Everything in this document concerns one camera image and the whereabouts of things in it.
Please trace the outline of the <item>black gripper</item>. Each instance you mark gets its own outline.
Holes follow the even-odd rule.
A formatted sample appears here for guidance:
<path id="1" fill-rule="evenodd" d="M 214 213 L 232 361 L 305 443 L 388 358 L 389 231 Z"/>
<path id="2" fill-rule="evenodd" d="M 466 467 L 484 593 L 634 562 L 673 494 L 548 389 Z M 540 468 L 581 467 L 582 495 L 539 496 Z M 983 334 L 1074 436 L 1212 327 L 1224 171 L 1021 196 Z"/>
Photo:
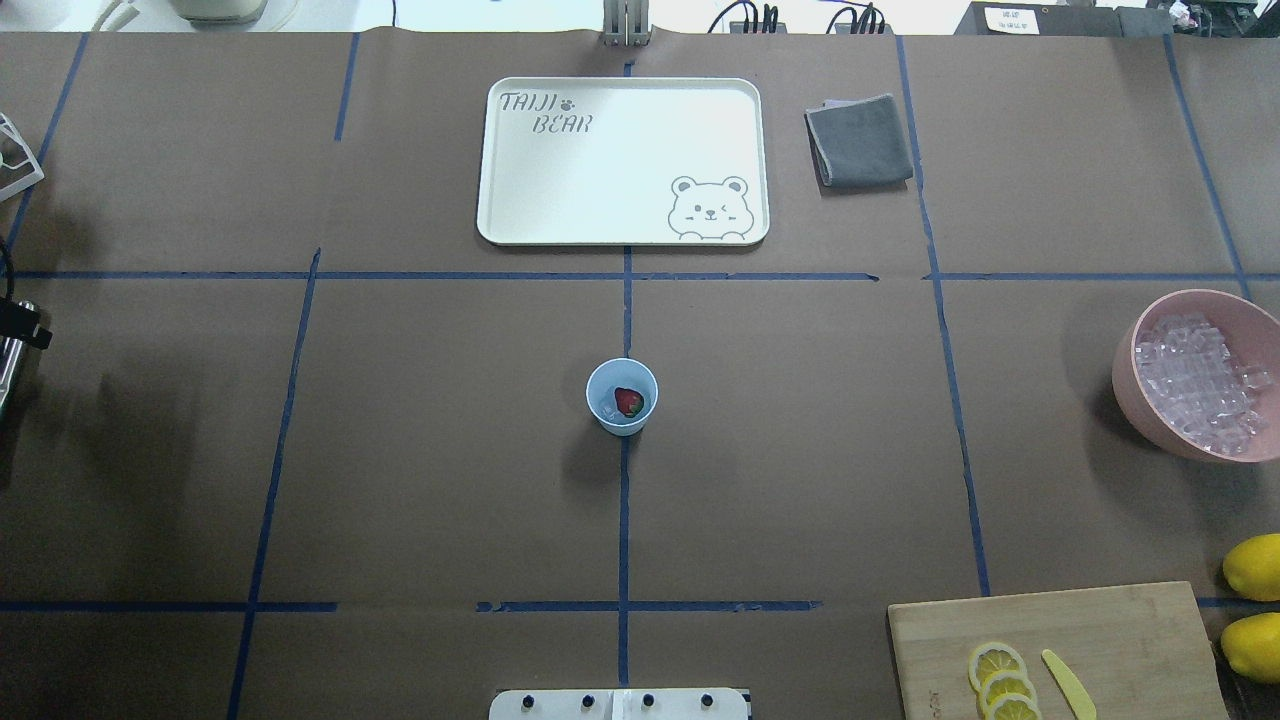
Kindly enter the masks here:
<path id="1" fill-rule="evenodd" d="M 1 299 L 1 337 L 17 340 L 37 350 L 47 350 L 52 332 L 42 325 L 35 305 Z"/>

